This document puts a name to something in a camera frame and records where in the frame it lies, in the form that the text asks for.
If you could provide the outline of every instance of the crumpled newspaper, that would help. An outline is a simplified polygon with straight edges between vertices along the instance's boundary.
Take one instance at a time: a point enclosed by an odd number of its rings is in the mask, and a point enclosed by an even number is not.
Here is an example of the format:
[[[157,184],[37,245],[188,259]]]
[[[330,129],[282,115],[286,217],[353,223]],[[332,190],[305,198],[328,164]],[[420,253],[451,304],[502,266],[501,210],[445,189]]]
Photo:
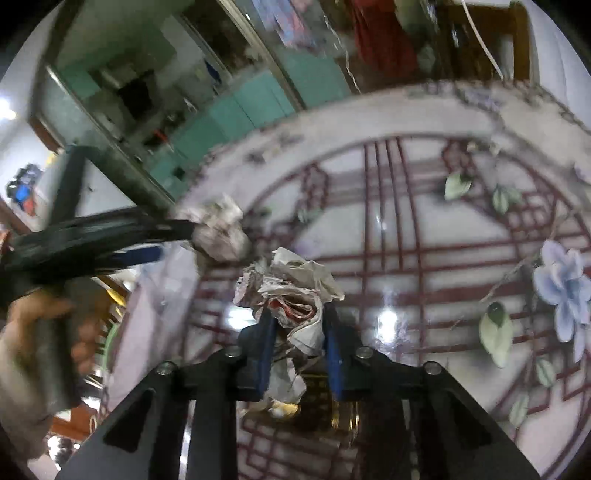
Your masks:
[[[268,267],[259,262],[244,269],[233,303],[252,308],[257,320],[263,308],[269,308],[288,332],[287,342],[305,355],[315,356],[321,354],[324,344],[323,304],[344,298],[328,268],[278,248]],[[306,384],[290,358],[273,363],[268,398],[298,403],[305,391]]]
[[[227,195],[208,205],[182,208],[176,218],[199,224],[193,232],[193,246],[216,261],[236,261],[248,252],[250,241],[240,226],[242,210]]]

